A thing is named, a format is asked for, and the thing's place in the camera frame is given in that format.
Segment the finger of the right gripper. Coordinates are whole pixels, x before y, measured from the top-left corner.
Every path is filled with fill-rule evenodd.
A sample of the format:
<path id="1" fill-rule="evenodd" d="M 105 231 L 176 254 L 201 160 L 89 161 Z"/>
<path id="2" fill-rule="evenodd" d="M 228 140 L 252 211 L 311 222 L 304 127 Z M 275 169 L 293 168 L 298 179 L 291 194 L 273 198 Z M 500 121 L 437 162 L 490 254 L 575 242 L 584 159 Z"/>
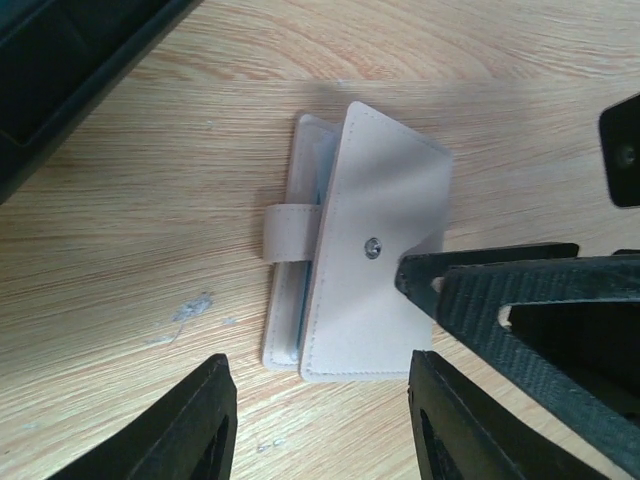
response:
<path id="1" fill-rule="evenodd" d="M 617 465 L 639 461 L 639 254 L 545 243 L 404 258 L 396 287 Z"/>

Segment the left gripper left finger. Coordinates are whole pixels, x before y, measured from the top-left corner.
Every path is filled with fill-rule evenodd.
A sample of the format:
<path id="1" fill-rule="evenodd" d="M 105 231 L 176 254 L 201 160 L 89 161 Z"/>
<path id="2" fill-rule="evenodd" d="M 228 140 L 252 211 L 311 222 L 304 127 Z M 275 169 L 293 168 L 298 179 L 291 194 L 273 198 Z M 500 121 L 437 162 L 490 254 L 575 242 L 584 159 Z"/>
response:
<path id="1" fill-rule="evenodd" d="M 214 354 L 53 479 L 228 479 L 237 433 L 228 359 Z"/>

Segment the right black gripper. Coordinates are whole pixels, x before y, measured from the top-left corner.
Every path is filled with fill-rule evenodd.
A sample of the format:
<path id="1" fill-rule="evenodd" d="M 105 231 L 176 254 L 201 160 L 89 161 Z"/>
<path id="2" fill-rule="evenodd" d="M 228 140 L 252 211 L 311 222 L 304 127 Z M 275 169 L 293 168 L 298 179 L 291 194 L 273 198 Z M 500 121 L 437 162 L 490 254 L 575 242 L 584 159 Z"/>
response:
<path id="1" fill-rule="evenodd" d="M 598 122 L 609 197 L 618 208 L 638 208 L 640 98 L 636 94 L 605 109 Z"/>

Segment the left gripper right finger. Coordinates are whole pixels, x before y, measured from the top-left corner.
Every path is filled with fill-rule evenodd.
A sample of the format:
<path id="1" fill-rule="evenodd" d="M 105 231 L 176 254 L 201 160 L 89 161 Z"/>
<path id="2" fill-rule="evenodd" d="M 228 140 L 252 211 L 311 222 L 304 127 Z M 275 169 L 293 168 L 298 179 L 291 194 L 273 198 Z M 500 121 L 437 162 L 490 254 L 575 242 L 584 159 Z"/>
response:
<path id="1" fill-rule="evenodd" d="M 630 360 L 622 352 L 532 349 L 492 358 L 501 371 L 601 452 L 630 461 Z M 433 351 L 411 360 L 409 406 L 424 479 L 600 479 Z"/>

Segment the beige card holder wallet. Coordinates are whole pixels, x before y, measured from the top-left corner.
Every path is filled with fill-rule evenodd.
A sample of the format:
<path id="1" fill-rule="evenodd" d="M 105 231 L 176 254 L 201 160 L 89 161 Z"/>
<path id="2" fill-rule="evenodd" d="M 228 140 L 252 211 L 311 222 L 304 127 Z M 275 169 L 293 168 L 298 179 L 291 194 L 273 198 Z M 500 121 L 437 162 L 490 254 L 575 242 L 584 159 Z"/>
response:
<path id="1" fill-rule="evenodd" d="M 309 382 L 407 377 L 432 322 L 395 276 L 404 257 L 442 249 L 452 167 L 449 150 L 359 101 L 337 123 L 298 118 L 285 200 L 264 214 L 266 368 Z"/>

